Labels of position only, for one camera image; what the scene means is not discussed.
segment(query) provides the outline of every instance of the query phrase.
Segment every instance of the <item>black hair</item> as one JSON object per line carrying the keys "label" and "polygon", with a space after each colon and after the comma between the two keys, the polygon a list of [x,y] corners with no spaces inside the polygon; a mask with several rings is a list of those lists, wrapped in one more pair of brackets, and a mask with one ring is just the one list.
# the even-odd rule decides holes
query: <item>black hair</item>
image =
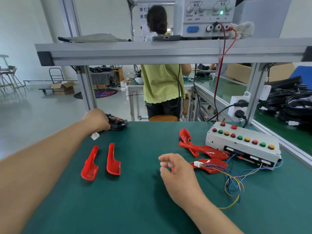
{"label": "black hair", "polygon": [[146,19],[151,31],[157,34],[167,32],[167,13],[164,7],[160,5],[152,6],[147,13]]}

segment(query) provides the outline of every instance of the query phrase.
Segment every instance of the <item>round rug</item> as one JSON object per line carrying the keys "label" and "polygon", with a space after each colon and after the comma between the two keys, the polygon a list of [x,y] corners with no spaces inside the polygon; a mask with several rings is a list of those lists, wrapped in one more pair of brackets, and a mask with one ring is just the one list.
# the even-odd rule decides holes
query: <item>round rug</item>
{"label": "round rug", "polygon": [[[94,93],[96,95],[96,98],[105,98],[105,97],[109,97],[112,96],[114,94],[117,94],[117,90],[112,90],[112,89],[100,89],[100,90],[94,90]],[[74,94],[74,98],[77,99],[82,99],[82,94],[81,92]]]}

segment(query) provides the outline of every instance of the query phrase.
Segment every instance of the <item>blue power switch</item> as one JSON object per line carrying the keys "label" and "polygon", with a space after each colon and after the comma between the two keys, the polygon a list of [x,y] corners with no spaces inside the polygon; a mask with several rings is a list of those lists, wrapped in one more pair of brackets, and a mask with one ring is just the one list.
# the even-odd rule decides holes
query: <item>blue power switch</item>
{"label": "blue power switch", "polygon": [[199,31],[199,27],[198,26],[189,26],[186,29],[186,32],[188,33],[197,33]]}

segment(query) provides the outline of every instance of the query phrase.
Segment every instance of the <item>red plastic part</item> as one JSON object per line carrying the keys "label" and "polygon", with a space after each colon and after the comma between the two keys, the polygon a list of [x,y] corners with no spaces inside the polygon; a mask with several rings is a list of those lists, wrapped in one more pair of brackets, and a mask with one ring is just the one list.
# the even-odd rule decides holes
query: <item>red plastic part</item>
{"label": "red plastic part", "polygon": [[193,145],[193,144],[183,143],[180,141],[179,146],[183,147],[183,148],[187,148],[189,150],[192,149],[192,150],[203,152],[213,159],[226,160],[229,158],[229,156],[226,153],[224,153],[218,149],[210,148],[207,145],[202,147],[202,146],[197,146],[197,145]]}
{"label": "red plastic part", "polygon": [[[192,142],[190,142],[191,136],[190,136],[188,130],[186,130],[185,128],[180,130],[180,137],[181,137],[181,139],[183,140],[184,143],[192,144]],[[190,148],[189,148],[189,150],[194,155],[194,157],[198,157],[199,156],[199,153],[196,152],[196,150],[190,149]]]}
{"label": "red plastic part", "polygon": [[106,169],[108,173],[119,176],[120,175],[120,162],[114,159],[114,148],[115,148],[115,145],[111,143],[110,148],[108,149]]}
{"label": "red plastic part", "polygon": [[94,159],[96,157],[97,151],[99,150],[99,146],[95,145],[88,157],[85,161],[85,165],[81,171],[81,176],[87,181],[94,181],[96,178],[96,174],[98,172],[99,166],[94,164]]}
{"label": "red plastic part", "polygon": [[[202,162],[203,165],[216,165],[219,167],[223,167],[223,168],[227,168],[228,164],[226,164],[224,161],[218,160],[218,159],[203,159],[201,158],[200,160],[198,160],[199,162]],[[196,166],[194,166],[194,162],[190,163],[194,169],[198,168]],[[215,174],[215,173],[219,173],[218,170],[213,169],[213,168],[205,168],[205,167],[200,167],[200,169],[205,170],[206,172],[210,173],[210,174]]]}

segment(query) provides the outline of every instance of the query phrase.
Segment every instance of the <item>hand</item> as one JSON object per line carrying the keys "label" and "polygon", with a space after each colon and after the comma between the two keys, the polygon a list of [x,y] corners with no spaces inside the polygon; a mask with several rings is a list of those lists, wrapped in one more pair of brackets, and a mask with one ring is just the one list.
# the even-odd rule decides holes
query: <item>hand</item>
{"label": "hand", "polygon": [[110,129],[108,118],[101,109],[96,108],[88,111],[82,121],[86,122],[92,133]]}
{"label": "hand", "polygon": [[[179,154],[163,154],[159,158],[160,175],[172,200],[182,209],[198,197],[205,196],[201,190],[194,169]],[[166,167],[174,168],[170,172]]]}

